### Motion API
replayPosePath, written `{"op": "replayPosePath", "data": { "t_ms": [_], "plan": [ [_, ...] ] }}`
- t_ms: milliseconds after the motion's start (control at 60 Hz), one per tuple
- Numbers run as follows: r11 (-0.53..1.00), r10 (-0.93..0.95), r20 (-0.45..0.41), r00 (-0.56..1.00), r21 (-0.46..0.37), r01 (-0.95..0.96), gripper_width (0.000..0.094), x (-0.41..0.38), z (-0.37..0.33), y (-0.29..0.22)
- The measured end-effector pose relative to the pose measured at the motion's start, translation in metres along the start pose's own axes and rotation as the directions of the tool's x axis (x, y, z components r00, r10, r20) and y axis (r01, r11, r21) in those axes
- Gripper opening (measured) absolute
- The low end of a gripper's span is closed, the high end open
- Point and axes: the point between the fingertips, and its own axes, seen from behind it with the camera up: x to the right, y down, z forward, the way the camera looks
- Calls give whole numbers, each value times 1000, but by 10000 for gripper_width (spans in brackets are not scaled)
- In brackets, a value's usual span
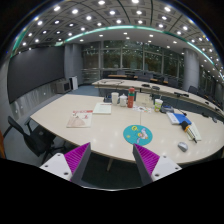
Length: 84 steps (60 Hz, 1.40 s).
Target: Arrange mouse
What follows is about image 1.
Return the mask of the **gripper purple ridged right finger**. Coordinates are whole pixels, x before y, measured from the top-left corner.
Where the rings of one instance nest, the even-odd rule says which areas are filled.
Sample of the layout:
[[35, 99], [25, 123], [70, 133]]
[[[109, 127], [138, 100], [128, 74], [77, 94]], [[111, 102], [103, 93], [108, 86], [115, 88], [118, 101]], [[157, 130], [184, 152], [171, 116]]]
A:
[[133, 155], [140, 173], [143, 185], [153, 182], [152, 173], [160, 159], [160, 156], [141, 145], [133, 145]]

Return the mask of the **gripper purple ridged left finger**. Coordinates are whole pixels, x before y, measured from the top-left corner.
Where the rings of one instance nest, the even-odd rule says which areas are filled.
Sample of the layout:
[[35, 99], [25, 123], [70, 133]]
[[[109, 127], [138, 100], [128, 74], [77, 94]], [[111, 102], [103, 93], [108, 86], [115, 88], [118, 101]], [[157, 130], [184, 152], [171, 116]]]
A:
[[72, 172], [71, 182], [80, 182], [91, 154], [91, 144], [86, 143], [64, 155]]

